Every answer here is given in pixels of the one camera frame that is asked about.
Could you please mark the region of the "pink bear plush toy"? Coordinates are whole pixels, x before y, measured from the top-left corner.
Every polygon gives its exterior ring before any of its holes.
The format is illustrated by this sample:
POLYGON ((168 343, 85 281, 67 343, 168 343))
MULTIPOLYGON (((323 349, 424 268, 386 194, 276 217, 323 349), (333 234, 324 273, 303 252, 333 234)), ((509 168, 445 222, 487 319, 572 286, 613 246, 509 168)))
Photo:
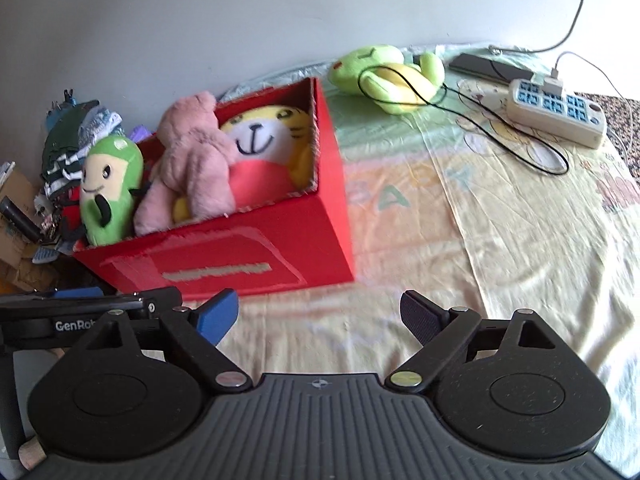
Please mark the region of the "pink bear plush toy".
POLYGON ((160 118, 156 137, 164 152, 134 214, 137 236, 171 229, 179 198, 186 200, 193 221, 235 211, 230 169, 240 153, 219 128, 216 105, 210 92, 198 92, 178 99, 160 118))

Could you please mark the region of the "green frog plush toy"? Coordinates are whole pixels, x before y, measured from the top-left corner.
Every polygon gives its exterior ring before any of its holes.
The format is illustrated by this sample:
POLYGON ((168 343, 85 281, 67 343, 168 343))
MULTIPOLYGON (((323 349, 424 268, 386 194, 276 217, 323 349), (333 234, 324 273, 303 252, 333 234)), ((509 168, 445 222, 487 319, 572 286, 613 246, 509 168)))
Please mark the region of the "green frog plush toy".
POLYGON ((377 44, 339 58, 328 78, 337 89, 366 96, 387 114, 405 115, 431 103, 445 81, 445 66, 432 52, 407 63, 398 48, 377 44))

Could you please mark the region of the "dark patterned blanket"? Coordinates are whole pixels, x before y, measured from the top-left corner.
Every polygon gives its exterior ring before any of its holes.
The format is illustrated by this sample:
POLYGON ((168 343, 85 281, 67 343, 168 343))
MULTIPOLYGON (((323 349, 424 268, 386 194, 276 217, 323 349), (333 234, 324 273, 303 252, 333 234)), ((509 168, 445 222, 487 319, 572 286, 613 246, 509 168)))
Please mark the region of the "dark patterned blanket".
POLYGON ((585 96, 603 108, 608 121, 608 138, 629 169, 631 177, 639 182, 639 102, 619 96, 591 93, 585 93, 585 96))

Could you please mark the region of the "pile of folded clothes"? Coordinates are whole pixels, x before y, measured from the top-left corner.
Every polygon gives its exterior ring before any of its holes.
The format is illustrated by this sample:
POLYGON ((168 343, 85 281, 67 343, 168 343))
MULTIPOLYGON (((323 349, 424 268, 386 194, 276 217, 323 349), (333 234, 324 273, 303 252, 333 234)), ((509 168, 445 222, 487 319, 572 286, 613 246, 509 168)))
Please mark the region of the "pile of folded clothes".
POLYGON ((77 206, 73 198, 82 177, 82 165, 96 142, 124 134, 122 118, 98 100, 78 102, 73 89, 53 102, 44 121, 47 137, 41 155, 43 191, 55 207, 77 206))

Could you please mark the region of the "red cardboard box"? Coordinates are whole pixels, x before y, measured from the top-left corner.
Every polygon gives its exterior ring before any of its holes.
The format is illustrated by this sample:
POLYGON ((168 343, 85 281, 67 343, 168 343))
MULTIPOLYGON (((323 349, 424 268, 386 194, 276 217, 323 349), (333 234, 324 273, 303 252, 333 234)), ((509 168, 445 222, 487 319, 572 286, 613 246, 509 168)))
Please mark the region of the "red cardboard box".
MULTIPOLYGON (((86 237, 75 246, 76 259, 121 292, 174 286, 186 300, 207 299, 225 288, 257 295, 351 281, 354 257, 343 164, 321 84, 306 78, 217 102, 215 115, 222 125, 268 105, 297 107, 310 116, 314 169, 306 188, 145 236, 134 232, 132 216, 128 237, 106 246, 91 246, 86 237)), ((137 146, 144 167, 134 214, 164 152, 156 133, 137 146)))

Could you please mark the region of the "green bean plush toy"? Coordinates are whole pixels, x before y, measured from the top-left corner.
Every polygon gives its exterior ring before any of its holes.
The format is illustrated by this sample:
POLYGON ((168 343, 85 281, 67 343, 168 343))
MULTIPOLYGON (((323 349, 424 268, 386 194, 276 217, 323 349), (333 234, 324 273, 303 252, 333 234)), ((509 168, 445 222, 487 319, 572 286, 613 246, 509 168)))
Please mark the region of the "green bean plush toy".
POLYGON ((79 205, 91 246, 113 245, 130 235, 143 167, 140 148, 120 134, 99 140, 90 150, 82 168, 79 205))

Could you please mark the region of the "white usb charger plug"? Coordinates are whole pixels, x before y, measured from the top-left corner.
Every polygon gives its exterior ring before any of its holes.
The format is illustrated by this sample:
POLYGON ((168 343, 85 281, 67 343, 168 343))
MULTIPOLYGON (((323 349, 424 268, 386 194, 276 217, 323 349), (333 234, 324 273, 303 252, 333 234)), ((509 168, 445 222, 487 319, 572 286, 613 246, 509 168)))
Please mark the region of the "white usb charger plug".
POLYGON ((542 91, 552 96, 562 96, 563 84, 558 78, 553 76, 545 76, 542 82, 542 91))

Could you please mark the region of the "black smartphone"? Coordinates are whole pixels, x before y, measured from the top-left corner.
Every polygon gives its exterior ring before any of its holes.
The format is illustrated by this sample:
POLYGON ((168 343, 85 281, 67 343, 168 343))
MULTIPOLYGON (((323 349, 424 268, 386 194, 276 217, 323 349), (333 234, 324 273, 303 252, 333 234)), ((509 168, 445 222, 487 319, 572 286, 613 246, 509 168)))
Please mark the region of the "black smartphone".
POLYGON ((448 63, 448 67, 454 72, 498 82, 498 84, 510 84, 511 81, 517 79, 531 80, 534 76, 534 73, 526 68, 519 68, 469 53, 457 55, 448 63))

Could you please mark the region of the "white power strip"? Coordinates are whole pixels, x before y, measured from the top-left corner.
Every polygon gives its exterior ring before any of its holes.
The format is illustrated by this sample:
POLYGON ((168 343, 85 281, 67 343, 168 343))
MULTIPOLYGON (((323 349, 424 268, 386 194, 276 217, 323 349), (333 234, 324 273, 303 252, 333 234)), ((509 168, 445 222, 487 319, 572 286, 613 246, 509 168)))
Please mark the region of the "white power strip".
POLYGON ((506 116, 593 150, 600 148, 608 131, 603 108, 596 102, 565 90, 549 92, 543 84, 525 79, 510 82, 506 116))

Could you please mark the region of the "yellow tiger plush toy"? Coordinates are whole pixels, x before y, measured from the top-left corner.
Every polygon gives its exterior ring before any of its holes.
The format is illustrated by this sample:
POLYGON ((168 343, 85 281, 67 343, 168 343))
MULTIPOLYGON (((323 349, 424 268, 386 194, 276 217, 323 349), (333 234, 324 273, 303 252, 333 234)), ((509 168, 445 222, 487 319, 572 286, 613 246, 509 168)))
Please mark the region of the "yellow tiger plush toy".
MULTIPOLYGON (((235 210, 273 202, 309 184, 314 169, 311 119, 303 110, 284 105, 256 107, 219 128, 231 136, 240 153, 230 169, 235 210)), ((179 198, 175 223, 188 219, 188 204, 179 198)))

